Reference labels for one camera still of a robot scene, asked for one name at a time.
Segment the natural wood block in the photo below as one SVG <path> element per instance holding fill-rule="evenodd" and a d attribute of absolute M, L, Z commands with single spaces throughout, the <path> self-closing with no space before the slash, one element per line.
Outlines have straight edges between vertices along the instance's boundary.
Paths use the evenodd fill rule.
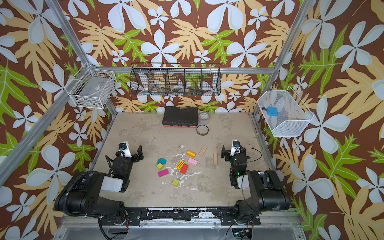
<path fill-rule="evenodd" d="M 208 147 L 207 146 L 203 146 L 202 149 L 200 150 L 199 152 L 199 155 L 200 156 L 203 156 L 205 154 L 205 152 L 207 151 Z"/>
<path fill-rule="evenodd" d="M 218 164 L 218 153 L 213 153 L 213 163 L 214 163 L 215 165 Z"/>

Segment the pink rectangular block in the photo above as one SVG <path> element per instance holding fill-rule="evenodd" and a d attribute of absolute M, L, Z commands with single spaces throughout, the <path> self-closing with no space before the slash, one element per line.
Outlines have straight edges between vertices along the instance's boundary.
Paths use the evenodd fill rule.
<path fill-rule="evenodd" d="M 193 158 L 189 158 L 189 159 L 188 159 L 188 163 L 190 163 L 190 164 L 196 166 L 196 165 L 198 164 L 198 161 L 195 160 L 195 159 L 193 159 Z"/>

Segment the red rectangular block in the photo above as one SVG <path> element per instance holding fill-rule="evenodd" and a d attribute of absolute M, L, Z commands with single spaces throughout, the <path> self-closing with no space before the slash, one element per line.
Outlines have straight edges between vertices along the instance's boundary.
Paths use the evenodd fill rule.
<path fill-rule="evenodd" d="M 180 170 L 180 173 L 184 175 L 184 174 L 186 173 L 188 167 L 189 167 L 189 165 L 184 164 L 184 165 L 182 166 L 181 170 Z"/>

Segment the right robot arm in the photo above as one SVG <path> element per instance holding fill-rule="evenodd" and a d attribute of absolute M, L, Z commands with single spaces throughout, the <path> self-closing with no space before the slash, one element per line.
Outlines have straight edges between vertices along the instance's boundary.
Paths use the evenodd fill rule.
<path fill-rule="evenodd" d="M 256 171 L 248 169 L 251 162 L 247 148 L 233 141 L 231 149 L 222 147 L 221 158 L 231 164 L 229 177 L 235 189 L 249 189 L 250 197 L 235 203 L 238 218 L 253 216 L 265 211 L 285 211 L 290 208 L 289 196 L 284 190 L 276 171 Z"/>

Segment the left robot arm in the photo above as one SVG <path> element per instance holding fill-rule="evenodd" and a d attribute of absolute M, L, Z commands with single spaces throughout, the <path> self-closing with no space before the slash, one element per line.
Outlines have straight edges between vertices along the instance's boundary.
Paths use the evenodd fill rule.
<path fill-rule="evenodd" d="M 119 144 L 114 159 L 105 156 L 109 172 L 79 172 L 67 183 L 55 200 L 55 210 L 71 217 L 107 217 L 122 221 L 126 217 L 125 205 L 100 196 L 100 192 L 124 193 L 130 183 L 134 163 L 144 159 L 142 146 L 131 154 L 127 142 Z"/>

